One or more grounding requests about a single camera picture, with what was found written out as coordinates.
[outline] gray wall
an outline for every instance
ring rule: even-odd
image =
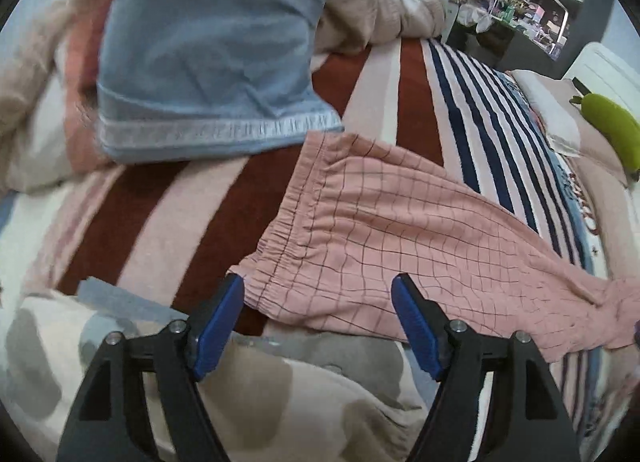
[[[613,1],[611,16],[601,42],[609,51],[615,52],[640,72],[640,35],[618,0]]]

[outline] metal screw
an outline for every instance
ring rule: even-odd
[[[175,319],[169,324],[169,330],[172,334],[179,334],[184,332],[187,328],[187,324],[181,319]]]
[[[467,329],[466,323],[461,319],[453,319],[449,323],[453,332],[464,332]]]
[[[124,336],[122,335],[122,332],[118,332],[117,330],[114,330],[113,332],[110,332],[107,334],[107,337],[104,338],[104,341],[108,344],[108,345],[117,345],[118,343],[120,343],[120,341],[122,340]]]
[[[531,341],[531,336],[524,330],[518,330],[516,332],[516,339],[520,341],[520,343],[528,343]]]

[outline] green toy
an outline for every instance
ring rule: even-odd
[[[640,169],[640,123],[631,113],[600,94],[574,96],[571,103],[580,105],[580,113],[607,138],[626,171]]]

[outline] blue cloth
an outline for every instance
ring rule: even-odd
[[[14,211],[15,197],[17,197],[17,191],[10,191],[0,199],[0,233],[9,222],[11,213]]]
[[[171,307],[141,298],[94,277],[82,280],[78,284],[76,298],[93,309],[107,311],[118,318],[131,321],[154,321],[166,325],[174,319],[188,318],[186,314]]]
[[[324,0],[114,0],[98,140],[121,163],[223,157],[342,130],[313,91]]]

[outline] patterned bedding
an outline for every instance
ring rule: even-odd
[[[351,132],[433,161],[529,225],[562,257],[592,269],[579,207],[516,84],[436,41],[396,40],[355,56],[319,55],[314,89]],[[37,258],[30,291],[75,294],[96,277],[189,312],[254,252],[275,217],[300,147],[227,161],[117,166],[68,188]],[[260,335],[248,307],[236,330]],[[593,428],[602,349],[552,373],[580,437]]]

